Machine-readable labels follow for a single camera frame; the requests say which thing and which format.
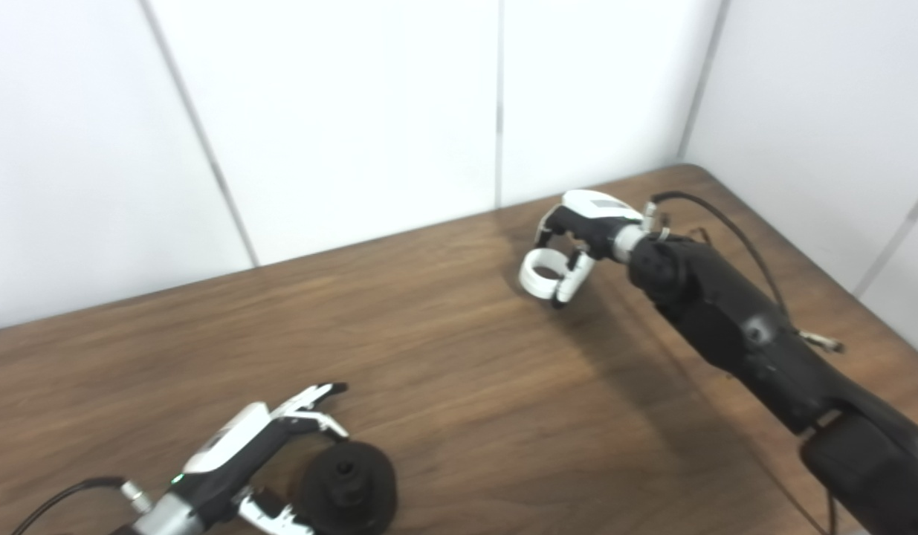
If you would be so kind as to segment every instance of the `black forearm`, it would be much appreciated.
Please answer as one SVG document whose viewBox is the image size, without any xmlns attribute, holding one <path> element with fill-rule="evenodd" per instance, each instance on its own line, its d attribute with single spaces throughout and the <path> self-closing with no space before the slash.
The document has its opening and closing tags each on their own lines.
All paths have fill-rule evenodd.
<svg viewBox="0 0 918 535">
<path fill-rule="evenodd" d="M 648 238 L 631 280 L 708 363 L 792 433 L 803 463 L 874 535 L 918 533 L 918 426 L 822 359 L 775 304 L 706 244 Z M 830 411 L 832 422 L 819 424 Z"/>
</svg>

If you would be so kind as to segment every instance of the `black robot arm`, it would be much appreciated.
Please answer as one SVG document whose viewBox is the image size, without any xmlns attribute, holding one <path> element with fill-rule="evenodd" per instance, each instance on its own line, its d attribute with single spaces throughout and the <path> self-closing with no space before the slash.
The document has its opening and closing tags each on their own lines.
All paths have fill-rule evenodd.
<svg viewBox="0 0 918 535">
<path fill-rule="evenodd" d="M 716 250 L 650 233 L 648 217 L 615 199 L 608 207 L 607 199 L 565 194 L 541 222 L 537 246 L 564 233 L 584 243 L 566 262 L 557 251 L 533 250 L 521 268 L 524 288 L 563 307 L 594 264 L 581 259 L 626 264 L 631 282 L 708 363 L 806 436 L 803 464 L 867 531 L 918 534 L 918 426 L 813 351 L 778 305 Z M 534 277 L 541 267 L 560 280 Z"/>
</svg>

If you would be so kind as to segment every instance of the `robotic hand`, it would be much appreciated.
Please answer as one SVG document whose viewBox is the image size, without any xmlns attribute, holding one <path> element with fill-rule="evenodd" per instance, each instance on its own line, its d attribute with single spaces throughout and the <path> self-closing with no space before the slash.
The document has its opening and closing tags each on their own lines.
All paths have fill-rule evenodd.
<svg viewBox="0 0 918 535">
<path fill-rule="evenodd" d="M 345 391 L 345 383 L 323 383 L 269 412 L 265 403 L 248 404 L 187 461 L 153 508 L 112 535 L 198 535 L 235 515 L 270 535 L 384 531 L 396 509 L 392 465 L 380 450 L 347 441 L 349 433 L 333 417 L 314 410 Z M 249 480 L 291 438 L 310 433 L 336 444 L 307 468 L 301 481 L 306 514 L 298 515 Z"/>
<path fill-rule="evenodd" d="M 796 329 L 713 248 L 666 228 L 652 233 L 656 203 L 673 197 L 718 214 L 680 192 L 656 195 L 644 214 L 603 193 L 565 193 L 537 228 L 521 285 L 562 308 L 597 261 L 627 265 L 631 283 L 708 363 L 731 373 L 789 431 L 806 437 L 803 464 L 869 532 L 918 534 L 918 426 L 819 357 L 810 343 L 835 343 Z M 546 247 L 565 233 L 581 241 L 570 257 Z M 543 277 L 539 268 L 557 278 Z"/>
</svg>

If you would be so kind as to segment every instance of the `black cable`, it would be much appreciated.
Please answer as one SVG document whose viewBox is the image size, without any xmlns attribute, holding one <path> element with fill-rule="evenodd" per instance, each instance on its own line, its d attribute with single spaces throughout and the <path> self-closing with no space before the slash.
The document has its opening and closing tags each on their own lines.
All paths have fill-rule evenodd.
<svg viewBox="0 0 918 535">
<path fill-rule="evenodd" d="M 727 228 L 729 228 L 733 234 L 737 235 L 737 238 L 740 238 L 743 246 L 746 247 L 746 250 L 748 253 L 750 253 L 750 256 L 753 257 L 753 260 L 755 263 L 757 263 L 759 270 L 762 271 L 762 276 L 766 279 L 766 284 L 769 285 L 770 291 L 772 292 L 772 300 L 775 301 L 775 305 L 779 308 L 779 311 L 782 312 L 782 315 L 786 316 L 786 319 L 789 319 L 789 309 L 786 308 L 786 302 L 782 299 L 782 293 L 779 291 L 779 287 L 775 284 L 775 279 L 772 278 L 772 273 L 770 272 L 768 265 L 766 265 L 766 262 L 762 259 L 762 255 L 759 254 L 759 251 L 757 251 L 757 248 L 755 248 L 753 242 L 750 241 L 750 239 L 746 236 L 746 234 L 743 233 L 742 230 L 740 230 L 739 227 L 737 227 L 737 224 L 733 223 L 729 217 L 726 217 L 726 214 L 721 213 L 721 211 L 718 210 L 717 207 L 713 206 L 713 204 L 710 204 L 700 197 L 690 193 L 676 192 L 676 190 L 675 192 L 658 193 L 650 198 L 650 202 L 656 206 L 656 204 L 660 204 L 663 201 L 670 199 L 684 199 L 690 201 L 691 203 L 699 204 L 701 207 L 703 207 L 704 210 L 713 214 L 714 217 L 720 220 L 720 223 L 723 223 Z"/>
<path fill-rule="evenodd" d="M 829 498 L 829 535 L 838 534 L 838 511 L 835 509 L 835 496 L 826 488 L 825 495 Z"/>
<path fill-rule="evenodd" d="M 112 488 L 115 488 L 115 490 L 118 490 L 118 488 L 121 488 L 123 484 L 125 484 L 125 478 L 120 478 L 120 477 L 88 478 L 87 480 L 82 481 L 81 483 L 74 484 L 72 485 L 72 487 L 67 488 L 67 490 L 64 490 L 56 494 L 54 497 L 51 497 L 48 500 L 45 500 L 43 505 L 40 505 L 39 507 L 37 507 L 36 510 L 33 511 L 32 514 L 26 517 L 26 520 L 24 520 L 16 529 L 13 529 L 13 534 L 11 535 L 22 535 L 22 533 L 26 531 L 30 527 L 30 525 L 33 525 L 33 522 L 35 522 L 39 517 L 41 517 L 41 515 L 43 515 L 45 511 L 48 511 L 48 509 L 50 509 L 52 505 L 58 504 L 58 502 L 65 500 L 65 498 L 68 498 L 69 496 L 71 496 L 72 494 L 75 494 L 76 492 L 81 492 L 83 490 L 89 490 L 89 488 L 98 488 L 98 487 L 112 487 Z"/>
</svg>

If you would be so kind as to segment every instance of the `wooden table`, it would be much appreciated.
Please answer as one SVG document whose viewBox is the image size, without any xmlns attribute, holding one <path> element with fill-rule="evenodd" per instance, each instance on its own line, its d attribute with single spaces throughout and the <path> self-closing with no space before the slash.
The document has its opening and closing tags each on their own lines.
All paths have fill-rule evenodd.
<svg viewBox="0 0 918 535">
<path fill-rule="evenodd" d="M 702 169 L 598 189 L 635 206 L 666 189 L 717 204 L 758 243 L 796 324 L 848 343 L 833 363 L 918 422 L 918 354 Z M 623 267 L 599 265 L 564 311 L 523 294 L 517 267 L 551 203 L 3 329 L 0 533 L 91 475 L 159 494 L 244 404 L 327 380 L 351 389 L 325 410 L 396 465 L 395 533 L 815 533 L 825 498 L 798 440 L 703 363 Z M 709 216 L 667 210 L 759 279 Z M 286 491 L 325 444 L 290 444 L 255 481 Z M 120 497 L 87 492 L 31 533 L 106 533 L 130 517 Z"/>
</svg>

